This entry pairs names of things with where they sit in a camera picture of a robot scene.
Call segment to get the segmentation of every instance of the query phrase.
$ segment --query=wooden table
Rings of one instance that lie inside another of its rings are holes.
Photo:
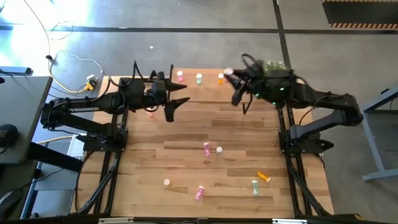
[[[144,110],[129,113],[129,137],[119,166],[112,216],[293,217],[274,107],[254,100],[243,115],[241,106],[230,104],[230,85],[218,84],[217,75],[222,70],[175,68],[174,82],[178,82],[179,70],[188,88],[172,93],[171,98],[189,96],[191,100],[178,108],[173,123],[165,121],[163,110],[156,111],[153,118]],[[197,73],[203,74],[201,86],[196,84]],[[296,119],[304,112],[294,110]],[[303,122],[311,120],[309,114]],[[94,121],[110,122],[111,115],[97,112]],[[210,143],[210,157],[205,156],[204,142]],[[220,155],[215,153],[216,146],[223,148]],[[80,206],[98,185],[103,156],[103,152],[93,153],[83,168],[78,189]],[[303,155],[303,163],[308,187],[333,213],[321,161],[314,155]],[[256,177],[257,171],[271,176],[270,182]],[[165,179],[170,179],[170,186],[164,185]],[[257,197],[253,196],[252,180],[259,181]],[[204,186],[205,193],[198,202],[195,195],[199,185]],[[301,192],[298,196],[303,210]]]

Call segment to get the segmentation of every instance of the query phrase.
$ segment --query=orange object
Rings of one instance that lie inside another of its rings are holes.
[[[218,84],[222,85],[224,80],[224,74],[220,73],[218,74]]]
[[[266,182],[268,182],[269,180],[271,180],[270,177],[268,177],[268,176],[262,174],[260,171],[257,172],[257,175],[258,175],[261,179],[265,180]]]

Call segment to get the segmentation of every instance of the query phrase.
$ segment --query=concrete floor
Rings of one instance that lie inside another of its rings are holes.
[[[88,27],[277,28],[272,0],[28,2],[46,27],[73,21],[76,26]],[[285,29],[330,29],[319,0],[279,0],[279,6]],[[4,24],[25,26],[0,30],[3,43],[0,65],[28,66],[35,70],[34,75],[47,75],[44,58],[48,54],[47,40],[22,0],[6,2],[0,13],[0,25]],[[51,33],[54,38],[62,35]],[[316,89],[351,93],[359,103],[371,101],[384,89],[398,86],[396,38],[396,35],[286,35],[290,61],[298,75]],[[282,60],[278,34],[74,32],[63,40],[53,40],[51,48],[53,56],[57,49],[64,49],[83,58],[95,59],[107,75],[131,74],[133,60],[137,60],[144,73],[152,69],[167,71],[171,63],[185,68],[243,68],[242,53],[264,60]],[[53,74],[74,90],[92,73],[99,74],[94,64],[61,52],[53,67]],[[50,94],[65,97],[54,89]],[[313,115],[320,118],[327,112],[319,109]],[[34,141],[53,135],[38,127]],[[325,153],[335,213],[359,213],[367,220],[396,222],[398,178],[368,184],[362,181],[361,175],[376,171],[362,126],[336,127],[322,132],[322,136],[335,143],[335,147]],[[388,152],[386,164],[394,166],[397,160],[391,159],[398,159],[397,156],[398,152]],[[70,177],[63,181],[70,185],[75,180]],[[47,192],[40,191],[39,202],[57,198],[60,206],[49,209],[36,204],[34,212],[43,216],[67,213],[71,191],[71,188],[54,186]]]

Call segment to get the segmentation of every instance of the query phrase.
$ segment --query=white cable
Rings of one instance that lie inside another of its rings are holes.
[[[42,21],[39,19],[39,17],[36,15],[36,13],[33,11],[33,9],[31,8],[31,6],[27,3],[27,1],[26,0],[23,0],[24,2],[25,2],[25,4],[27,5],[27,7],[30,9],[30,11],[32,11],[32,13],[33,13],[33,15],[36,17],[36,19],[38,20],[38,22],[40,23],[40,25],[42,26],[42,28],[43,28],[43,31],[44,31],[44,33],[45,33],[45,36],[46,36],[46,38],[47,38],[47,42],[48,42],[48,44],[49,44],[49,56],[51,56],[51,45],[50,45],[50,38],[49,38],[49,35],[48,35],[48,33],[47,33],[47,31],[45,30],[45,27],[44,27],[44,25],[43,25],[43,23],[42,23]],[[96,77],[97,79],[99,78],[99,77],[101,77],[102,76],[102,74],[103,74],[103,69],[102,69],[102,67],[96,62],[96,61],[94,61],[94,60],[90,60],[90,61],[93,61],[95,64],[97,64],[99,67],[100,67],[100,69],[101,69],[101,73],[100,73],[100,75],[98,76],[98,77]],[[48,59],[48,69],[49,69],[49,74],[50,74],[50,76],[53,78],[53,80],[58,84],[58,85],[60,85],[60,87],[62,87],[64,90],[66,90],[67,92],[69,92],[69,93],[81,93],[81,92],[83,92],[83,91],[86,91],[85,89],[82,89],[82,90],[80,90],[80,91],[73,91],[73,90],[69,90],[67,87],[65,87],[65,86],[63,86],[53,75],[52,75],[52,73],[51,73],[51,68],[52,68],[52,63],[50,64],[50,59]]]
[[[96,60],[84,59],[84,58],[80,58],[80,57],[77,56],[77,55],[70,54],[70,53],[68,53],[68,52],[66,52],[66,51],[64,51],[64,50],[60,50],[60,51],[63,52],[63,53],[65,53],[65,54],[67,54],[67,55],[69,55],[69,56],[75,57],[75,58],[77,58],[77,59],[79,59],[79,60],[81,60],[81,61],[83,61],[83,62],[94,62],[95,64],[97,64],[97,66],[99,66],[99,69],[101,69],[101,70],[99,71],[98,77],[95,77],[95,78],[96,78],[96,79],[99,79],[99,78],[102,76],[102,74],[103,74],[102,67],[99,65],[99,63],[98,63]]]
[[[67,36],[69,36],[70,34],[73,33],[73,26],[74,26],[73,21],[63,21],[63,22],[59,22],[59,23],[57,23],[57,24],[51,29],[51,32],[52,32],[57,26],[59,26],[60,24],[67,23],[67,22],[70,22],[70,23],[71,23],[71,25],[70,25],[70,32],[69,32],[67,35],[65,35],[65,36],[63,36],[63,37],[61,37],[61,38],[59,38],[59,39],[51,38],[51,40],[63,40],[64,38],[66,38]]]

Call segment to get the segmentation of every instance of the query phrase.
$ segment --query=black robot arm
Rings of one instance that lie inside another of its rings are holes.
[[[252,59],[248,65],[245,57]],[[254,60],[244,54],[245,70],[227,68],[225,77],[235,89],[231,103],[238,105],[244,93],[256,95],[281,109],[285,105],[291,108],[306,108],[308,106],[334,109],[331,115],[300,126],[290,128],[289,141],[306,138],[336,125],[356,126],[362,122],[363,116],[354,96],[349,94],[337,95],[331,92],[316,91],[301,77],[294,74],[293,70],[272,70],[266,73],[263,69],[264,62]]]
[[[145,91],[144,83],[152,83],[151,88]],[[100,138],[102,143],[115,143],[124,138],[117,124],[100,124],[75,116],[73,113],[104,111],[109,114],[122,114],[126,110],[132,112],[141,109],[155,111],[159,106],[164,106],[165,118],[168,122],[172,122],[174,121],[174,111],[189,98],[169,100],[168,93],[186,87],[186,85],[172,83],[164,79],[162,72],[158,73],[156,80],[122,78],[119,81],[117,92],[106,93],[99,98],[57,98],[46,103],[40,122],[44,128],[50,130],[65,125],[88,131],[87,136],[78,137],[83,142]]]

